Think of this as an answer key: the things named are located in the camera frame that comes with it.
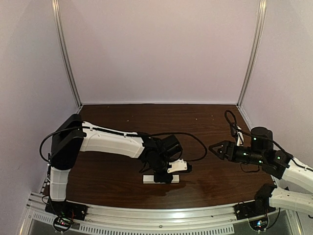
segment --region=ventilation slot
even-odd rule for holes
[[[151,232],[128,232],[123,230],[106,229],[99,226],[80,224],[79,230],[90,235],[230,235],[234,234],[233,225],[225,225],[210,229],[201,229],[184,233],[151,233]]]
[[[38,212],[35,212],[33,215],[33,219],[44,222],[46,224],[52,224],[53,218],[51,216],[41,214]]]

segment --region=white wall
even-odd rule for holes
[[[288,152],[313,167],[313,1],[270,0],[243,102],[251,126],[265,126]],[[306,234],[312,220],[302,215]]]
[[[77,108],[51,1],[2,0],[0,22],[0,234],[12,235],[44,180],[41,140]]]
[[[258,0],[67,0],[83,103],[236,103]]]

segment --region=brown wooden surface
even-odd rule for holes
[[[122,131],[190,132],[209,146],[223,140],[233,141],[224,119],[226,109],[235,113],[238,124],[247,131],[234,105],[85,105],[81,115],[92,124]],[[178,139],[184,159],[203,154],[202,147],[193,139],[187,136]],[[179,184],[144,185],[142,174],[138,173],[141,161],[99,152],[80,153],[69,175],[67,199],[124,208],[195,208],[251,200],[264,183],[272,182],[263,172],[243,173],[239,164],[222,161],[210,152],[192,165],[191,173],[180,174]]]

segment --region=black cable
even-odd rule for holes
[[[188,132],[162,132],[162,133],[155,133],[155,134],[124,134],[121,132],[116,132],[116,131],[107,130],[107,129],[103,129],[103,128],[94,128],[94,130],[102,131],[102,132],[106,132],[106,133],[110,133],[110,134],[115,134],[115,135],[119,135],[119,136],[141,137],[141,138],[142,137],[155,137],[155,136],[168,136],[168,135],[186,135],[186,136],[190,136],[190,137],[194,138],[204,149],[204,155],[202,157],[197,158],[197,159],[187,160],[188,162],[200,161],[203,158],[205,158],[207,155],[207,148],[206,148],[205,144],[198,137],[196,137],[193,134],[188,133]]]
[[[40,147],[39,147],[39,154],[40,154],[40,157],[41,157],[45,162],[47,162],[47,163],[49,162],[48,159],[44,158],[43,153],[42,153],[42,149],[43,149],[44,143],[45,143],[45,142],[47,141],[47,139],[49,139],[51,136],[54,136],[54,135],[59,134],[59,133],[64,132],[64,131],[78,130],[78,129],[80,129],[80,128],[81,128],[81,127],[75,126],[75,127],[71,127],[71,128],[66,128],[66,129],[63,129],[63,130],[55,131],[55,132],[52,132],[51,134],[47,135],[47,136],[43,139],[43,141],[41,142]]]
[[[257,172],[260,171],[260,166],[259,166],[259,165],[258,165],[258,169],[257,169],[257,170],[245,171],[245,170],[243,169],[243,167],[242,167],[242,164],[244,164],[244,163],[240,163],[240,168],[241,168],[241,170],[242,170],[244,173],[257,173]]]
[[[235,117],[235,115],[234,115],[233,112],[230,111],[230,110],[226,110],[225,113],[224,113],[224,117],[225,117],[226,121],[227,121],[228,124],[229,124],[231,127],[233,127],[235,130],[237,130],[237,131],[243,133],[243,134],[246,135],[246,136],[250,136],[250,137],[252,137],[252,138],[259,138],[259,139],[261,139],[261,140],[266,140],[266,141],[272,142],[272,143],[275,144],[287,157],[289,157],[289,158],[294,162],[294,164],[295,164],[296,166],[298,166],[298,167],[300,167],[300,168],[303,168],[303,169],[310,170],[310,171],[313,172],[313,169],[311,169],[311,168],[305,168],[304,166],[299,165],[299,164],[293,159],[293,157],[292,157],[289,153],[287,153],[276,141],[271,140],[271,139],[266,138],[266,137],[252,135],[252,134],[250,134],[250,133],[248,133],[248,132],[245,132],[245,131],[243,131],[243,130],[238,129],[238,127],[235,126],[235,125],[229,120],[227,114],[231,114],[233,117]]]
[[[277,222],[277,220],[278,220],[278,218],[279,218],[279,214],[280,214],[280,208],[279,208],[279,210],[278,210],[278,214],[277,214],[276,219],[274,220],[274,222],[273,222],[270,226],[268,226],[268,227],[266,228],[266,230],[270,229],[271,227],[273,227],[273,226],[275,225],[275,223]]]
[[[188,162],[196,162],[196,161],[200,161],[203,158],[206,157],[207,155],[207,148],[205,146],[205,144],[196,136],[194,136],[191,133],[187,133],[187,132],[163,132],[163,133],[156,133],[156,134],[151,134],[149,135],[150,137],[154,137],[154,136],[165,136],[165,135],[186,135],[186,136],[190,136],[192,138],[194,138],[204,149],[204,154],[202,155],[202,157],[200,158],[196,158],[196,159],[191,159],[191,160],[186,160]]]
[[[43,196],[43,197],[41,198],[42,202],[45,203],[46,205],[48,205],[48,203],[47,203],[47,202],[44,202],[44,198],[45,198],[45,197],[48,197],[48,196],[49,196],[49,195],[46,195],[46,196]]]
[[[42,148],[43,148],[43,145],[44,143],[47,141],[47,139],[49,139],[51,136],[54,136],[56,134],[59,134],[61,132],[64,132],[64,131],[71,131],[71,130],[78,130],[80,129],[81,127],[71,127],[71,128],[66,128],[66,129],[63,129],[63,130],[59,130],[59,131],[55,131],[49,135],[47,135],[43,141],[41,142],[40,144],[40,147],[39,147],[39,154],[40,154],[40,157],[45,161],[45,162],[49,162],[48,159],[46,159],[43,154],[42,154]],[[82,128],[85,128],[85,129],[90,129],[88,126],[83,126]],[[192,138],[194,138],[199,144],[201,144],[201,146],[204,148],[204,155],[200,158],[197,158],[197,159],[191,159],[189,160],[189,162],[195,162],[195,161],[200,161],[202,160],[203,158],[205,158],[205,156],[207,155],[207,148],[205,147],[205,144],[199,139],[197,138],[196,136],[194,136],[193,134],[190,134],[190,133],[187,133],[187,132],[163,132],[163,133],[156,133],[156,134],[124,134],[124,133],[121,133],[121,132],[117,132],[117,131],[112,131],[112,130],[107,130],[107,129],[104,129],[104,128],[93,128],[93,130],[96,130],[96,131],[101,131],[101,132],[106,132],[106,133],[110,133],[110,134],[115,134],[115,135],[119,135],[119,136],[127,136],[127,137],[155,137],[155,136],[164,136],[164,135],[187,135],[187,136],[190,136]]]

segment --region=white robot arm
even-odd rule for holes
[[[192,169],[183,159],[171,159],[182,151],[174,135],[161,140],[143,133],[116,131],[82,122],[79,115],[72,115],[58,131],[60,133],[52,138],[49,160],[50,199],[55,202],[66,199],[68,174],[79,151],[98,151],[140,159],[154,171],[155,183],[171,183],[173,172],[190,172]]]
[[[238,144],[240,128],[232,128],[236,142],[223,141],[209,146],[209,150],[220,159],[241,164],[254,164],[278,180],[294,183],[312,194],[292,192],[275,185],[265,184],[255,195],[255,211],[264,214],[269,207],[285,208],[313,214],[313,171],[291,154],[273,149],[272,132],[265,127],[251,130],[251,145]]]

